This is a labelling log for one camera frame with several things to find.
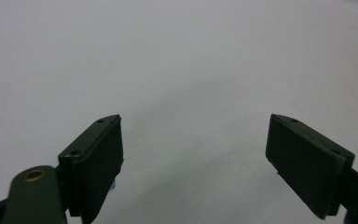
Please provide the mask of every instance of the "white background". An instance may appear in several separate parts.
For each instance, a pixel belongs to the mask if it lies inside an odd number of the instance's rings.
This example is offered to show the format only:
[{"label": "white background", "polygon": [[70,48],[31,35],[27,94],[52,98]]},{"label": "white background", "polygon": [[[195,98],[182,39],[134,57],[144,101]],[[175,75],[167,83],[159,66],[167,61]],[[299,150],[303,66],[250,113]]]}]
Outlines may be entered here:
[{"label": "white background", "polygon": [[120,114],[125,163],[94,223],[342,223],[268,163],[271,113],[358,171],[358,0],[0,1],[0,200]]}]

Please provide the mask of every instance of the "white table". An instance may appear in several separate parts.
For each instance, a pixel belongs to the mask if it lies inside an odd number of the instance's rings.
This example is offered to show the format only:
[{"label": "white table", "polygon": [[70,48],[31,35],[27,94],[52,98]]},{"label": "white table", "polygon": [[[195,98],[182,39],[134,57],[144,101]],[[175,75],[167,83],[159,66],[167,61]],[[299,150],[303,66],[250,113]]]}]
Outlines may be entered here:
[{"label": "white table", "polygon": [[120,114],[125,163],[94,223],[342,223],[268,163],[271,113],[358,171],[358,0],[0,1],[0,200]]}]

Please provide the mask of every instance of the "white surface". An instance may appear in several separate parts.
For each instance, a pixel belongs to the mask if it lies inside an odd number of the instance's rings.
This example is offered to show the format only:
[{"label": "white surface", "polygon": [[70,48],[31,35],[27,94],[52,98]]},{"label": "white surface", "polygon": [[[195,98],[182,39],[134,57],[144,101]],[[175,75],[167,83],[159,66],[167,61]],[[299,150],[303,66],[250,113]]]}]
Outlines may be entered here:
[{"label": "white surface", "polygon": [[120,114],[125,163],[95,223],[342,223],[268,163],[271,113],[358,170],[358,0],[0,1],[0,200]]}]

